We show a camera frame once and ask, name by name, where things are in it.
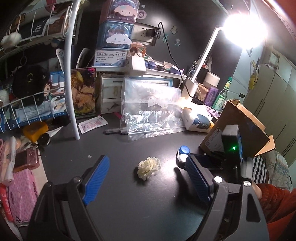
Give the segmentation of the beige wardrobe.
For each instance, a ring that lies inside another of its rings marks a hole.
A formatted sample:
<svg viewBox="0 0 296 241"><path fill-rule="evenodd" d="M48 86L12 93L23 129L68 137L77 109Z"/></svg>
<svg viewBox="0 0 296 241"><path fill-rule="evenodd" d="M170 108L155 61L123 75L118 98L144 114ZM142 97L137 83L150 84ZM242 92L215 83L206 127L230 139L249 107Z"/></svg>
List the beige wardrobe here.
<svg viewBox="0 0 296 241"><path fill-rule="evenodd" d="M273 136L275 149L291 166L295 162L295 65L268 46L253 73L257 79L243 105Z"/></svg>

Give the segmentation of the white metal shelf rack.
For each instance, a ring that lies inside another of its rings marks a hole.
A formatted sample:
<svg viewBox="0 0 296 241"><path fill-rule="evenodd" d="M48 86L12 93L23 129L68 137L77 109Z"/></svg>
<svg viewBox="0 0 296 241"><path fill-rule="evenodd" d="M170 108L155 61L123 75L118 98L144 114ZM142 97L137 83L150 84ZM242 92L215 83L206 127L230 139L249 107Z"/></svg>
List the white metal shelf rack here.
<svg viewBox="0 0 296 241"><path fill-rule="evenodd" d="M71 90L72 45L80 1L33 1L1 38L1 132L67 117L79 130ZM13 74L40 65L50 73L44 102L24 105L12 92Z"/></svg>

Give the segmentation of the black pen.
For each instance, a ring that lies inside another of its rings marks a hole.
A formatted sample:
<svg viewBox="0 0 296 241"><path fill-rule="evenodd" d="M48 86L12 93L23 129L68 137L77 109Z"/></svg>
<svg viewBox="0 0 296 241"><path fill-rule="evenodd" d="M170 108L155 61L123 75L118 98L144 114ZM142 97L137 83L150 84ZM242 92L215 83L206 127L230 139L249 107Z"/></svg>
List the black pen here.
<svg viewBox="0 0 296 241"><path fill-rule="evenodd" d="M126 128L110 128L104 131L106 135L112 135L112 134L120 134L120 135L126 135L127 129Z"/></svg>

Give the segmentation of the pink patterned pouch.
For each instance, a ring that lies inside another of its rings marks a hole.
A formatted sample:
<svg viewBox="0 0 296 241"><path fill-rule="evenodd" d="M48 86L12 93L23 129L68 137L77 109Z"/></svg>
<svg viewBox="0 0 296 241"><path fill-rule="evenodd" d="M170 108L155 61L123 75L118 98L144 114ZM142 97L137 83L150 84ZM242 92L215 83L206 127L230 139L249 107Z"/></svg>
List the pink patterned pouch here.
<svg viewBox="0 0 296 241"><path fill-rule="evenodd" d="M29 223L38 198L35 177L31 170L24 169L14 173L8 194L15 224L22 226Z"/></svg>

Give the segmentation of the black plush toy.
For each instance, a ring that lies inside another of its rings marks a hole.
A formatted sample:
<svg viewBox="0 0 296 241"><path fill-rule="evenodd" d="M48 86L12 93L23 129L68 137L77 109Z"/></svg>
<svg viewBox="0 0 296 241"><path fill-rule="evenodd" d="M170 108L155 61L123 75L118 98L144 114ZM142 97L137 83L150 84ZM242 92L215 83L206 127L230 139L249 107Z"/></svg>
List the black plush toy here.
<svg viewBox="0 0 296 241"><path fill-rule="evenodd" d="M40 65L21 67L13 74L13 95L18 99L25 97L22 100L24 105L36 103L39 106L44 102L44 90L49 78L49 71Z"/></svg>

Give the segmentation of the white bottle blue cap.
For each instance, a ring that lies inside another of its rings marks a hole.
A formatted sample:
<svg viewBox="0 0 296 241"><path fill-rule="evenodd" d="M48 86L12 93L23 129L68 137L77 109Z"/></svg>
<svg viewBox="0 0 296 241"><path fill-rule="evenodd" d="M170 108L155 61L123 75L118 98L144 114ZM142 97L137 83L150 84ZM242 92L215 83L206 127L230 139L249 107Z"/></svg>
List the white bottle blue cap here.
<svg viewBox="0 0 296 241"><path fill-rule="evenodd" d="M176 163L177 166L183 170L186 169L186 159L190 154L190 148L188 146L182 145L176 153Z"/></svg>

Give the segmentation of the small paper sachet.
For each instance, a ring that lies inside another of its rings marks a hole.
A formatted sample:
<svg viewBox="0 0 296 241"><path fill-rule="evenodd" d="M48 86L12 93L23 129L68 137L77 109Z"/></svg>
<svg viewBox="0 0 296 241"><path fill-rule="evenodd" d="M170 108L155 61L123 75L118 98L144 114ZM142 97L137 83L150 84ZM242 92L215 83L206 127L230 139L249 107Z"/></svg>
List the small paper sachet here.
<svg viewBox="0 0 296 241"><path fill-rule="evenodd" d="M93 129L105 126L107 124L108 124L108 122L102 116L99 115L95 118L91 118L89 120L85 120L85 121L79 123L78 127L79 127L81 134L84 134L86 132L89 132Z"/></svg>

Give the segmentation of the white mini drawer unit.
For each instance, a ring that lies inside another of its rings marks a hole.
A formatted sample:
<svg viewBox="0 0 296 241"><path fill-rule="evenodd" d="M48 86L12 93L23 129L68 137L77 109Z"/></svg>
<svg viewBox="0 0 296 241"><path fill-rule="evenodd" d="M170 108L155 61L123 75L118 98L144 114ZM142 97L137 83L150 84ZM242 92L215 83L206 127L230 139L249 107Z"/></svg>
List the white mini drawer unit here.
<svg viewBox="0 0 296 241"><path fill-rule="evenodd" d="M121 91L124 76L115 73L97 73L96 108L100 114L121 112Z"/></svg>

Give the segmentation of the clear plastic bag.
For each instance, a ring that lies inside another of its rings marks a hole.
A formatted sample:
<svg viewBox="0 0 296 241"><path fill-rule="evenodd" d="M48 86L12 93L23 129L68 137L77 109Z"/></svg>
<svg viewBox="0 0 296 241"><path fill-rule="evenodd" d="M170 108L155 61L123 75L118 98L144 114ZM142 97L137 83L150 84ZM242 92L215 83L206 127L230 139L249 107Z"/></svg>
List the clear plastic bag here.
<svg viewBox="0 0 296 241"><path fill-rule="evenodd" d="M121 123L128 139L179 133L185 130L178 106L181 90L146 80L125 78L121 90Z"/></svg>

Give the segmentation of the green glass bottle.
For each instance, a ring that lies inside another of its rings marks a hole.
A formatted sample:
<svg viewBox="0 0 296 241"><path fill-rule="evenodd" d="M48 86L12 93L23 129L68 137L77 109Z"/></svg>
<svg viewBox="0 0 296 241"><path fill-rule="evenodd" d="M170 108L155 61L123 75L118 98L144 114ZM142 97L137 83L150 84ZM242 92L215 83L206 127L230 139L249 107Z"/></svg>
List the green glass bottle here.
<svg viewBox="0 0 296 241"><path fill-rule="evenodd" d="M217 98L215 99L214 104L213 104L213 108L215 109L215 111L217 111L217 112L221 111L222 106L227 98L227 93L228 93L228 90L229 90L230 85L232 83L232 80L233 80L233 78L229 77L227 79L225 86L224 86L224 89L221 92L219 92L219 94L217 95Z"/></svg>

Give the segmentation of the anime art card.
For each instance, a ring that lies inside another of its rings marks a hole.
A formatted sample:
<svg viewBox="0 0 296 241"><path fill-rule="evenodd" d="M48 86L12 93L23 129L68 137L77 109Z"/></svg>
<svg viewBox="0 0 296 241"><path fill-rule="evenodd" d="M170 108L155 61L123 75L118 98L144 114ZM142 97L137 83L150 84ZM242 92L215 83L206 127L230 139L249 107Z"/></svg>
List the anime art card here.
<svg viewBox="0 0 296 241"><path fill-rule="evenodd" d="M71 70L71 90L75 116L95 113L95 68Z"/></svg>

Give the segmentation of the orange yellow case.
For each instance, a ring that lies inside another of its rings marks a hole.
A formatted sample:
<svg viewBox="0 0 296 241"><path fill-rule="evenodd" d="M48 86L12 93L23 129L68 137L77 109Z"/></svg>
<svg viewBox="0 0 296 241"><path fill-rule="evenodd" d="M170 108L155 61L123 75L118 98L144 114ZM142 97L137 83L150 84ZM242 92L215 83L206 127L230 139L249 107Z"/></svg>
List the orange yellow case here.
<svg viewBox="0 0 296 241"><path fill-rule="evenodd" d="M44 121L36 121L23 128L23 135L31 142L35 143L38 138L49 130Z"/></svg>

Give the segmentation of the cinnamoroll drawer box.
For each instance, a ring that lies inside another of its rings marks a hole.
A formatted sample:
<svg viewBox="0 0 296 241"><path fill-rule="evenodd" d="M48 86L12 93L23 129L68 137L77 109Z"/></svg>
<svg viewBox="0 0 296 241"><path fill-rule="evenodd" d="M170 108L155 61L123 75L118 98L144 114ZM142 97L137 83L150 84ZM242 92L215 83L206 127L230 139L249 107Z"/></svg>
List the cinnamoroll drawer box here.
<svg viewBox="0 0 296 241"><path fill-rule="evenodd" d="M105 1L99 20L95 67L125 66L139 4L131 0Z"/></svg>

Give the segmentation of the white fabric flower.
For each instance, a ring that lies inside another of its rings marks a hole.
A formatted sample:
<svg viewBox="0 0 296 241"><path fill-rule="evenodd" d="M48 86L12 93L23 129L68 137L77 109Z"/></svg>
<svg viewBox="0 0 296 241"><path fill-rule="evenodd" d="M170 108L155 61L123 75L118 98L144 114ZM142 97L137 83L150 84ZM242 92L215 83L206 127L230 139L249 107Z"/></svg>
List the white fabric flower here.
<svg viewBox="0 0 296 241"><path fill-rule="evenodd" d="M156 157L147 157L138 163L137 176L143 181L148 180L161 169L161 161Z"/></svg>

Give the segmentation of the brown cardboard box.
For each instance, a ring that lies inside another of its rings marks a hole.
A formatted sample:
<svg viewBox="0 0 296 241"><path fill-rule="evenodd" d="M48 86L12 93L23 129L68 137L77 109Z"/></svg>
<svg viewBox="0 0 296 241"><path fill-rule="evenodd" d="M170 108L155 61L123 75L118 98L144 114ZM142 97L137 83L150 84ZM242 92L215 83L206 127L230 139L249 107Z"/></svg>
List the brown cardboard box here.
<svg viewBox="0 0 296 241"><path fill-rule="evenodd" d="M267 136L265 126L239 100L228 100L220 117L203 139L200 148L207 154L224 152L222 132L227 125L238 125L244 157L255 157L275 150L273 136Z"/></svg>

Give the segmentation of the purple box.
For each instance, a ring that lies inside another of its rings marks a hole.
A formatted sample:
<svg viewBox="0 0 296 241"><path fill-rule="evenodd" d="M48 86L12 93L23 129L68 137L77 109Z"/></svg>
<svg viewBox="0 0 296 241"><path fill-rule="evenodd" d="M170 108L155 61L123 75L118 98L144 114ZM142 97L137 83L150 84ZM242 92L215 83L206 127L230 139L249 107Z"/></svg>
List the purple box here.
<svg viewBox="0 0 296 241"><path fill-rule="evenodd" d="M208 91L206 98L204 99L204 104L207 106L212 106L215 98L217 96L218 90L216 87L211 87L210 90Z"/></svg>

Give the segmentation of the white tissue pack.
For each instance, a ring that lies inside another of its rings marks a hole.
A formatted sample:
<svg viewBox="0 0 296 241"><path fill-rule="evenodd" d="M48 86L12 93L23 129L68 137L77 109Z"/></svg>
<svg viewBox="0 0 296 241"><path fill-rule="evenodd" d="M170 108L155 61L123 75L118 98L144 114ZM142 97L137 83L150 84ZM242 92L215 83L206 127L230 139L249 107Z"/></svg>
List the white tissue pack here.
<svg viewBox="0 0 296 241"><path fill-rule="evenodd" d="M182 120L185 129L191 132L209 133L214 126L208 115L203 115L199 111L190 108L183 109Z"/></svg>

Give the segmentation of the white desk lamp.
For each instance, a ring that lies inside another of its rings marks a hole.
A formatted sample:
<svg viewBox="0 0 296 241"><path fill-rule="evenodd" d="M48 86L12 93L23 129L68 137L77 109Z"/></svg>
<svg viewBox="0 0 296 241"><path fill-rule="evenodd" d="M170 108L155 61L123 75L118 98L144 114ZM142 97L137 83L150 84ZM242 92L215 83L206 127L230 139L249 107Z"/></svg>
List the white desk lamp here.
<svg viewBox="0 0 296 241"><path fill-rule="evenodd" d="M225 76L233 72L241 51L259 47L267 36L268 27L258 15L234 13L227 16L223 25L214 28L193 75L185 81L182 97L191 99L194 96L198 85L196 78L210 57L218 61L214 70Z"/></svg>

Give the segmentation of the striped cloth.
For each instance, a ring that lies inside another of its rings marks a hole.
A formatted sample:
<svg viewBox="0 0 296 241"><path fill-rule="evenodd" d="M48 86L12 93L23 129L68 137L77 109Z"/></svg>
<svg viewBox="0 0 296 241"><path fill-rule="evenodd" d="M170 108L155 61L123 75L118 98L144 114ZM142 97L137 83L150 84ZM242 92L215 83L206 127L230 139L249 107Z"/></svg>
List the striped cloth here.
<svg viewBox="0 0 296 241"><path fill-rule="evenodd" d="M263 155L252 159L252 180L256 184L270 184L269 172Z"/></svg>

